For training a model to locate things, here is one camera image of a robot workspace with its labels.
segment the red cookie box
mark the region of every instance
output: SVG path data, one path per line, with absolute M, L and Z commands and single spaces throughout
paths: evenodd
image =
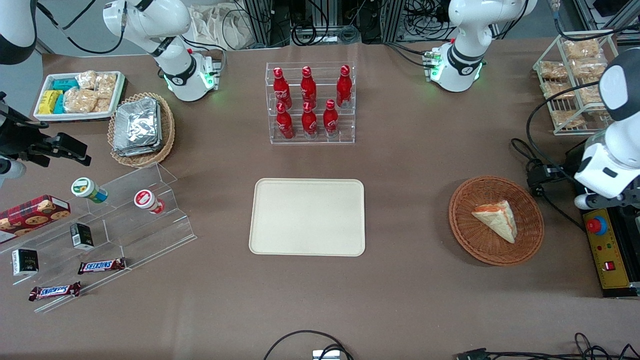
M 66 201 L 42 195 L 0 213 L 0 243 L 34 231 L 71 214 Z

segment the bottle cap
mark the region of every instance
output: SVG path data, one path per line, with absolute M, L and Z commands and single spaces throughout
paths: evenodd
M 86 197 L 93 193 L 95 183 L 88 177 L 81 177 L 71 184 L 71 192 L 75 196 Z
M 156 196 L 149 190 L 140 190 L 133 197 L 133 202 L 141 209 L 151 208 L 156 202 Z

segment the table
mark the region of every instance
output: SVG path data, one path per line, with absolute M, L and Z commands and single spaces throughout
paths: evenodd
M 155 92 L 169 102 L 177 136 L 163 165 L 179 178 L 173 188 L 198 239 L 46 315 L 32 313 L 29 290 L 3 275 L 0 352 L 18 360 L 260 359 L 298 329 L 329 332 L 357 359 L 449 359 L 478 347 L 571 352 L 577 331 L 607 350 L 637 345 L 640 303 L 600 298 L 586 237 L 550 206 L 540 202 L 540 251 L 519 266 L 476 261 L 449 229 L 449 197 L 464 180 L 491 174 L 525 186 L 525 160 L 508 144 L 525 136 L 525 120 L 542 100 L 530 68 L 551 41 L 494 42 L 480 79 L 461 94 L 425 83 L 419 67 L 382 45 L 233 52 L 220 91 L 193 103 L 172 96 L 150 56 L 44 56 L 45 74 L 119 70 L 127 95 Z M 266 62 L 318 59 L 357 61 L 356 144 L 272 146 Z M 580 139 L 554 137 L 551 129 L 541 111 L 533 135 L 560 160 Z M 0 208 L 42 193 L 71 197 L 77 177 L 105 183 L 132 170 L 111 159 L 105 122 L 54 131 L 86 142 L 91 167 L 28 165 L 20 181 L 5 182 Z M 361 180 L 364 254 L 252 254 L 253 186 L 263 177 Z M 577 218 L 568 188 L 548 194 Z M 299 335 L 271 357 L 309 359 L 326 345 Z

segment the white plastic tray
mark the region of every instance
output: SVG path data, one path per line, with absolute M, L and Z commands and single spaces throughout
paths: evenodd
M 38 96 L 38 102 L 36 102 L 35 109 L 33 109 L 33 117 L 44 122 L 73 122 L 73 121 L 89 121 L 95 119 L 104 119 L 108 120 L 111 117 L 111 114 L 116 111 L 116 107 L 120 102 L 120 94 L 122 94 L 122 88 L 124 87 L 124 75 L 119 71 L 98 71 L 98 72 L 107 72 L 110 74 L 116 74 L 116 87 L 113 89 L 113 95 L 111 96 L 111 104 L 109 105 L 108 111 L 102 111 L 99 113 L 86 113 L 86 114 L 39 114 L 38 107 L 40 105 L 40 100 L 42 100 L 42 96 L 46 90 L 51 90 L 51 86 L 54 80 L 57 79 L 70 79 L 74 78 L 78 75 L 78 72 L 70 72 L 68 74 L 51 74 L 47 75 L 47 78 L 44 80 L 44 84 L 42 85 L 42 89 L 40 89 L 40 95 Z
M 364 185 L 355 179 L 259 180 L 249 249 L 260 255 L 362 255 Z

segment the label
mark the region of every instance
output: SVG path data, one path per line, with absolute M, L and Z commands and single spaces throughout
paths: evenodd
M 62 200 L 58 200 L 55 197 L 51 198 L 51 202 L 53 202 L 54 205 L 57 205 L 61 208 L 65 208 L 65 209 L 69 209 L 69 206 L 67 205 L 66 202 L 62 201 Z
M 68 289 L 69 289 L 69 285 L 54 286 L 53 288 L 44 288 L 40 292 L 40 297 L 49 297 L 49 296 L 62 295 L 62 294 L 67 293 Z
M 113 260 L 99 261 L 97 263 L 88 263 L 84 266 L 84 271 L 105 271 L 111 268 Z

